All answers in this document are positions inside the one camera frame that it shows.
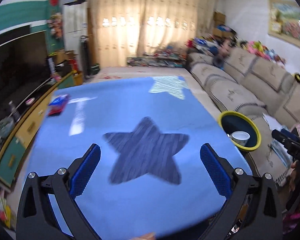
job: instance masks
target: yellow drawer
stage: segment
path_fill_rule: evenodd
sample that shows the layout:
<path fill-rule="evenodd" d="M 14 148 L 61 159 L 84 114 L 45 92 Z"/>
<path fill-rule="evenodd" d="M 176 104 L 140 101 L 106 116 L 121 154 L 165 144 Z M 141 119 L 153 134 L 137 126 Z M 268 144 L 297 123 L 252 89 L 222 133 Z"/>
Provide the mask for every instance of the yellow drawer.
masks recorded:
<path fill-rule="evenodd" d="M 24 148 L 29 146 L 34 135 L 37 133 L 44 117 L 44 113 L 48 108 L 48 104 L 50 103 L 53 92 L 40 102 L 40 104 L 31 112 L 31 114 L 16 132 L 16 136 L 19 138 Z"/>

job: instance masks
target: black television screen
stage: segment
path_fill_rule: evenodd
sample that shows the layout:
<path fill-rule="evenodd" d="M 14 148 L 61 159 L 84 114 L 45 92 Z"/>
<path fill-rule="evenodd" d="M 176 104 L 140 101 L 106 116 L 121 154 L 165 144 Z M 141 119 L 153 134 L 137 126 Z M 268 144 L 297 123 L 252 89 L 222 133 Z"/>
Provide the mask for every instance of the black television screen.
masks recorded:
<path fill-rule="evenodd" d="M 18 106 L 50 78 L 46 58 L 44 32 L 0 45 L 0 120 L 9 116 L 10 101 Z"/>

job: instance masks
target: sofa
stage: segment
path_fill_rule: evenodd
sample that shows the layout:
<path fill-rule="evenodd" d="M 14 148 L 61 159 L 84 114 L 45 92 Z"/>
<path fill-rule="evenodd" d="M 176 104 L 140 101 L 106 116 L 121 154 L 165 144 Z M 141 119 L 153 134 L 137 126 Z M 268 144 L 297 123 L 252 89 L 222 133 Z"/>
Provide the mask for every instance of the sofa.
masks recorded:
<path fill-rule="evenodd" d="M 256 124 L 261 146 L 248 153 L 246 160 L 255 175 L 268 172 L 283 186 L 289 169 L 270 147 L 271 130 L 263 115 L 274 117 L 289 129 L 300 123 L 300 84 L 278 65 L 241 48 L 232 49 L 224 71 L 214 67 L 208 55 L 191 53 L 187 60 L 188 71 L 221 112 L 239 112 Z"/>

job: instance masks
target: picture frame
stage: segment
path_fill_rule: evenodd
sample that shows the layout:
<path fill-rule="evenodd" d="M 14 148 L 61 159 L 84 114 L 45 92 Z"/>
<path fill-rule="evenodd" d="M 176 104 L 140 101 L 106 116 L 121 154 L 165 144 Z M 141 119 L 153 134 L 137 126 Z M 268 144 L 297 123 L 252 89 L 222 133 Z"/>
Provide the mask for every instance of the picture frame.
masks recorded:
<path fill-rule="evenodd" d="M 268 34 L 300 48 L 300 7 L 293 0 L 269 0 Z"/>

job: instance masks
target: beige curtain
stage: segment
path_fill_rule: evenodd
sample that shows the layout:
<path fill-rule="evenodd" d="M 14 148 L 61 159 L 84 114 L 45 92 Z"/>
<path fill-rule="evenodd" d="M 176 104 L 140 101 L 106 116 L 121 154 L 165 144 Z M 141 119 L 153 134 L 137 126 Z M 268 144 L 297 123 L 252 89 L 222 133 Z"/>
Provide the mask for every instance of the beige curtain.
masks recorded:
<path fill-rule="evenodd" d="M 169 44 L 184 50 L 189 38 L 208 31 L 216 1 L 89 0 L 100 66 L 125 66 L 127 57 Z"/>

